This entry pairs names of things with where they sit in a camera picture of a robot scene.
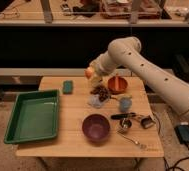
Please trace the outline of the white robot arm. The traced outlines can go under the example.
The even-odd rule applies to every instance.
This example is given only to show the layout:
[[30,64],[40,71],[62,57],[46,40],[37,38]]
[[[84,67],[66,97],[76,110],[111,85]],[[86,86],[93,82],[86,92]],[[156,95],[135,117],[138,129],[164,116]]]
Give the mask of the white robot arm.
[[119,66],[128,68],[189,122],[189,84],[146,60],[140,51],[137,37],[115,39],[90,66],[99,76],[109,75]]

